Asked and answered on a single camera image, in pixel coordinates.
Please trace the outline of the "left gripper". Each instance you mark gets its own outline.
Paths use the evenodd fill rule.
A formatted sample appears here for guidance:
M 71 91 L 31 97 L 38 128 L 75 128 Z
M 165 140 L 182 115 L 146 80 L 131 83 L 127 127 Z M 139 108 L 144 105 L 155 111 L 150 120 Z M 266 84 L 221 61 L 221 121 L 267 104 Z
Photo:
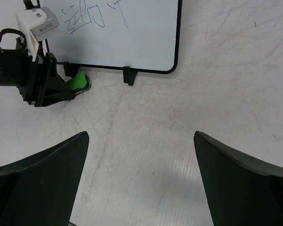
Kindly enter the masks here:
M 52 53 L 47 53 L 41 64 L 39 60 L 32 62 L 27 81 L 17 88 L 23 100 L 34 107 L 46 107 L 75 98 L 58 75 L 57 60 Z

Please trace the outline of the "white whiteboard black frame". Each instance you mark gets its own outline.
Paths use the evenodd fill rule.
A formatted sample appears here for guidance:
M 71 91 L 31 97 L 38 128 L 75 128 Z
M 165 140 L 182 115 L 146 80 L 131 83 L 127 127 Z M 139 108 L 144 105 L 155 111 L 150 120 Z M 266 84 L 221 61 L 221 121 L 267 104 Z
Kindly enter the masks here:
M 59 63 L 169 74 L 178 64 L 180 0 L 40 0 L 62 31 L 47 40 Z

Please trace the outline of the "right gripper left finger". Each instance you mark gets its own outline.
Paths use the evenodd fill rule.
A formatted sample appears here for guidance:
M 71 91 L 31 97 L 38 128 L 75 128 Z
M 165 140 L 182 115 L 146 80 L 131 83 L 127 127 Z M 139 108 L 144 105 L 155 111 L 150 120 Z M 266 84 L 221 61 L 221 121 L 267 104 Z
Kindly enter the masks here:
M 89 146 L 80 132 L 0 167 L 0 226 L 67 226 Z

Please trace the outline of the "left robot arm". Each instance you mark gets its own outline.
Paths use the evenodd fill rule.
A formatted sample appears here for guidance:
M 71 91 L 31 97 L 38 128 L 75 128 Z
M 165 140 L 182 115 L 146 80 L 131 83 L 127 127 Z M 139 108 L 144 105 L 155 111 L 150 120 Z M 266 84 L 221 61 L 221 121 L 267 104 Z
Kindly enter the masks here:
M 3 29 L 0 43 L 5 34 L 16 34 L 15 49 L 0 47 L 0 86 L 17 87 L 23 100 L 35 107 L 46 107 L 69 101 L 75 94 L 58 75 L 57 60 L 52 53 L 37 55 L 33 60 L 28 54 L 27 39 L 16 29 Z

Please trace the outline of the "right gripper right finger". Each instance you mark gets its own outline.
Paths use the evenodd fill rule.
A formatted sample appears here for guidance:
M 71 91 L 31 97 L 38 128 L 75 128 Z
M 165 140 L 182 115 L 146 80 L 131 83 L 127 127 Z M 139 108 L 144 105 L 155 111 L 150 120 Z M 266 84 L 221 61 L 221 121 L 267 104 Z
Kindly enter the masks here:
M 194 146 L 214 225 L 283 226 L 283 167 L 200 131 Z

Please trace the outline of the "green whiteboard eraser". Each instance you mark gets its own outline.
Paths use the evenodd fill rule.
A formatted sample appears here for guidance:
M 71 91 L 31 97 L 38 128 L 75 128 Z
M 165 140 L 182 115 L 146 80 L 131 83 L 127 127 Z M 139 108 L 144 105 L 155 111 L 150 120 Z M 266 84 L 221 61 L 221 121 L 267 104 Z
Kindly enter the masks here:
M 74 94 L 79 95 L 91 88 L 90 78 L 85 72 L 78 72 L 75 77 L 66 82 L 66 87 Z

